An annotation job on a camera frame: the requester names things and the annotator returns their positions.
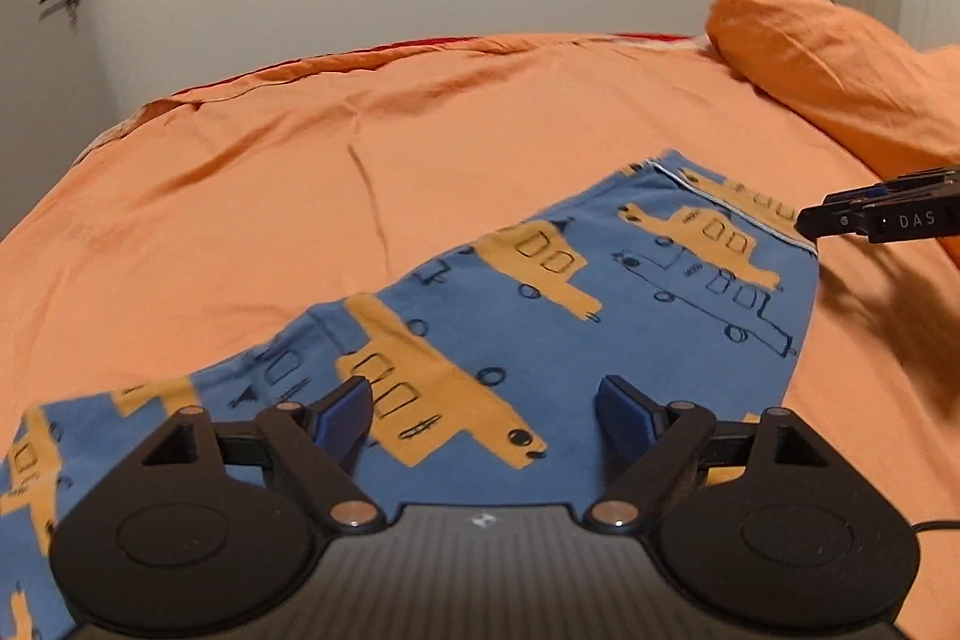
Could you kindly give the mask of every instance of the orange bed sheet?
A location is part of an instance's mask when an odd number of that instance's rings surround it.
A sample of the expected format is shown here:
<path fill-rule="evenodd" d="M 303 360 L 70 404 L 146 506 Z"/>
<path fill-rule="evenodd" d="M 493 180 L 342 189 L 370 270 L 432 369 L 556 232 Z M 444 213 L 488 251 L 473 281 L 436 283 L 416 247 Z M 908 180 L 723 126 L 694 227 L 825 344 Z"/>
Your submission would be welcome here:
<path fill-rule="evenodd" d="M 805 43 L 822 25 L 784 11 L 798 5 L 830 21 L 830 52 Z M 952 156 L 960 121 L 947 133 L 942 116 L 837 108 L 851 88 L 830 92 L 831 75 L 856 68 L 861 95 L 880 85 L 898 101 L 889 68 L 862 54 L 886 52 L 874 25 L 826 0 L 717 0 L 713 47 L 486 37 L 301 60 L 154 102 L 0 244 L 0 442 L 31 402 L 210 365 L 664 148 L 797 206 L 928 163 L 896 145 Z M 824 68 L 798 68 L 810 58 Z M 960 115 L 960 97 L 938 101 Z M 960 517 L 960 272 L 938 242 L 856 239 L 822 242 L 821 269 L 786 403 L 911 521 Z M 960 534 L 922 545 L 901 625 L 954 640 Z"/>

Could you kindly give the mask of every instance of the bed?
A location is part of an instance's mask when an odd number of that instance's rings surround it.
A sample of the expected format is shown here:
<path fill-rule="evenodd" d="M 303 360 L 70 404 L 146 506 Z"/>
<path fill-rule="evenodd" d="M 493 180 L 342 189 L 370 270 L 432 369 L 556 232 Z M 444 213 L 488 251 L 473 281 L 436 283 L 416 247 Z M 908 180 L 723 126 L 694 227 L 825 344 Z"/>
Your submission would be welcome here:
<path fill-rule="evenodd" d="M 27 405 L 211 365 L 666 148 L 798 206 L 952 164 L 959 77 L 957 50 L 827 0 L 716 0 L 700 38 L 402 43 L 154 101 L 0 245 L 0 441 Z M 911 522 L 960 517 L 957 245 L 819 250 L 785 403 Z M 960 636 L 960 535 L 922 549 L 901 627 Z"/>

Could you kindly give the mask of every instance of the white logo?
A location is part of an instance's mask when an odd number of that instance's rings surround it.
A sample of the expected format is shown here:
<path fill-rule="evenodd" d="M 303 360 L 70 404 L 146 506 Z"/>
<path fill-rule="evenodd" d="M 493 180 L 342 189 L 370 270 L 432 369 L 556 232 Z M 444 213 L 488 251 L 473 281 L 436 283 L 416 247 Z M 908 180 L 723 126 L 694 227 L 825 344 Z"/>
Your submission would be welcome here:
<path fill-rule="evenodd" d="M 488 512 L 480 513 L 480 515 L 474 515 L 470 519 L 470 523 L 475 525 L 476 528 L 491 527 L 496 523 L 496 515 L 491 515 Z"/>

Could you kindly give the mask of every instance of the metal screw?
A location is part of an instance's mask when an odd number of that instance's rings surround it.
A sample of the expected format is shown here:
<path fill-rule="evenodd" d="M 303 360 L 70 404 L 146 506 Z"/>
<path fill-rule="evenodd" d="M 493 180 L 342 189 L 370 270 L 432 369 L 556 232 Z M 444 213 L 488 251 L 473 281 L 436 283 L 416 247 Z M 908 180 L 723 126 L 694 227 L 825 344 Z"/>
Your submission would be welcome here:
<path fill-rule="evenodd" d="M 330 509 L 330 517 L 345 527 L 363 527 L 376 520 L 377 510 L 368 501 L 351 499 L 335 504 Z"/>
<path fill-rule="evenodd" d="M 593 520 L 608 527 L 623 527 L 637 520 L 640 511 L 628 501 L 611 499 L 594 504 L 590 515 Z"/>

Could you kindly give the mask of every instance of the black cable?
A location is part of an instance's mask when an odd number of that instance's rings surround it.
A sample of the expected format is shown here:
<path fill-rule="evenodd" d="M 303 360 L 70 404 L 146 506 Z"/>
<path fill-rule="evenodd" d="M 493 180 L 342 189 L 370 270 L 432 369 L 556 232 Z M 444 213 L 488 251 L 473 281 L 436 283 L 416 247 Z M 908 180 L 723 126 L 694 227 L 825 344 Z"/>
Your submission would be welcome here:
<path fill-rule="evenodd" d="M 914 534 L 920 534 L 922 531 L 960 531 L 960 520 L 943 518 L 934 521 L 920 521 L 918 524 L 911 525 L 910 530 Z"/>

